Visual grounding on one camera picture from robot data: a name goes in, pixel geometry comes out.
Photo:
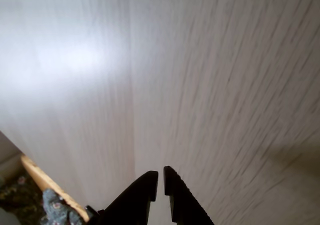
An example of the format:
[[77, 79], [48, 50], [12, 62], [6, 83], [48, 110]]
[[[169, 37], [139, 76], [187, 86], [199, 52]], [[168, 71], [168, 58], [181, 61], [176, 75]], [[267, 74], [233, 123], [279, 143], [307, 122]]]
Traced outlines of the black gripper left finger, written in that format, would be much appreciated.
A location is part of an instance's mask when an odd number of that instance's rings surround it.
[[159, 173], [148, 171], [127, 187], [97, 219], [98, 225], [146, 225], [156, 201]]

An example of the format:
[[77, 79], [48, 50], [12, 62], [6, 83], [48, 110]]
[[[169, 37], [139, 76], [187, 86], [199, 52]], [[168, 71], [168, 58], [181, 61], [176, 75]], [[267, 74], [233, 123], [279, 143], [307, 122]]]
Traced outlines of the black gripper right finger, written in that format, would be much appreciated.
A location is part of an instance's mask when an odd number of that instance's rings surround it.
[[170, 166], [163, 168], [164, 194], [169, 197], [171, 220], [178, 225], [214, 225], [180, 175]]

